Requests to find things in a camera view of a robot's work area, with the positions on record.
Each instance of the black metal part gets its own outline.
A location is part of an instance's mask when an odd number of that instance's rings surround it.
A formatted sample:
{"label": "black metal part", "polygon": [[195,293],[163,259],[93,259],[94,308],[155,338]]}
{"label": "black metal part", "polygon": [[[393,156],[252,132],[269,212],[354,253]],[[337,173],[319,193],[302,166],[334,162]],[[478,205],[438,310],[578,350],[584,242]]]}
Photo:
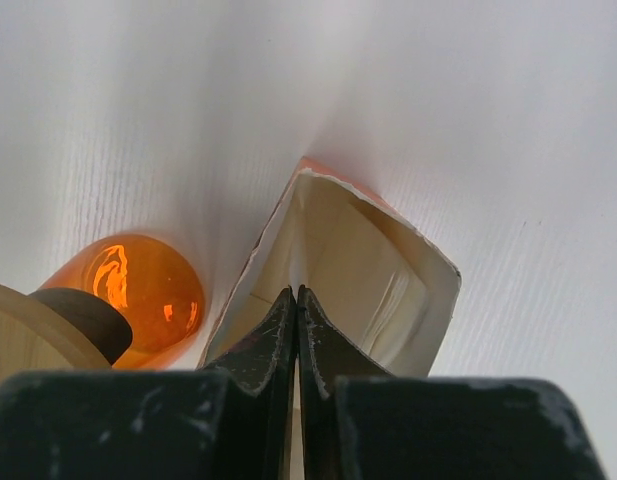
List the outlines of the black metal part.
{"label": "black metal part", "polygon": [[201,371],[8,380],[0,479],[287,478],[297,349],[309,479],[603,479],[556,387],[392,377],[303,287]]}
{"label": "black metal part", "polygon": [[112,365],[132,343],[132,329],[114,307],[74,288],[46,288],[30,295],[61,315],[97,347]]}

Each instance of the orange bottle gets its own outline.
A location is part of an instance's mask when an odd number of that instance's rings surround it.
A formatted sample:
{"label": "orange bottle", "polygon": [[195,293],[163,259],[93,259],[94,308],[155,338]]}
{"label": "orange bottle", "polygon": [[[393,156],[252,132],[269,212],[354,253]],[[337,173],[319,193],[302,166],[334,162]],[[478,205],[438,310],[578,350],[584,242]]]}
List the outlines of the orange bottle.
{"label": "orange bottle", "polygon": [[176,346],[201,326],[205,309],[204,291],[190,264],[172,247],[139,234],[89,245],[40,289],[50,287],[92,293],[126,318],[133,341],[114,368],[163,366],[151,360],[165,351],[172,359]]}

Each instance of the beige round object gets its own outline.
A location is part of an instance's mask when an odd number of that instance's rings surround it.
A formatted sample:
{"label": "beige round object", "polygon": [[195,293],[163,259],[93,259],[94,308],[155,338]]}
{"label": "beige round object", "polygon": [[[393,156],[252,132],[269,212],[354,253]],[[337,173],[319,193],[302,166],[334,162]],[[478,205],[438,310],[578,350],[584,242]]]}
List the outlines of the beige round object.
{"label": "beige round object", "polygon": [[0,383],[22,370],[110,368],[110,363],[63,317],[0,285]]}

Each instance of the open box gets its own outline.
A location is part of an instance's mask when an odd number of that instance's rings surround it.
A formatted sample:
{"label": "open box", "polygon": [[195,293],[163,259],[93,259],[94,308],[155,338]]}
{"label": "open box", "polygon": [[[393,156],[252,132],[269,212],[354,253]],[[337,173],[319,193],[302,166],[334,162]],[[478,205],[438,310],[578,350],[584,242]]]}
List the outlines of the open box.
{"label": "open box", "polygon": [[199,365],[305,284],[332,323],[398,375],[427,375],[459,292],[452,263],[383,200],[303,159],[210,329]]}

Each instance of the paper inside box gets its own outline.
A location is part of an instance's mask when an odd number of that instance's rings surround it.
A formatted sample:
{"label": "paper inside box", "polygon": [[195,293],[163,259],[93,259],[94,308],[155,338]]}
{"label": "paper inside box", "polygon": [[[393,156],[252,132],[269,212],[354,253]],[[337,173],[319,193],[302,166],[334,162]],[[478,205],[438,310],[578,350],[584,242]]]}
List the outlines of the paper inside box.
{"label": "paper inside box", "polygon": [[303,283],[379,364],[426,375],[459,289],[455,268],[398,215],[335,177],[301,170],[282,202],[271,220],[279,227],[261,241],[274,238],[270,253],[245,272],[205,357],[243,338],[284,287]]}

